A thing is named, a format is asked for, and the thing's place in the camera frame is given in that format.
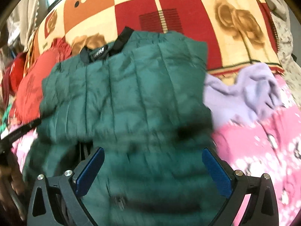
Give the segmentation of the person's left hand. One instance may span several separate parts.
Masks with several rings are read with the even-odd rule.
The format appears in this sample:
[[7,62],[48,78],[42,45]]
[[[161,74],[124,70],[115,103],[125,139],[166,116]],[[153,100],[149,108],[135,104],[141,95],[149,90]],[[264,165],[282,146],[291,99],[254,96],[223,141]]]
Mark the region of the person's left hand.
[[24,221],[24,214],[16,206],[12,191],[16,195],[25,192],[25,184],[17,162],[11,162],[8,166],[1,165],[1,206],[5,212]]

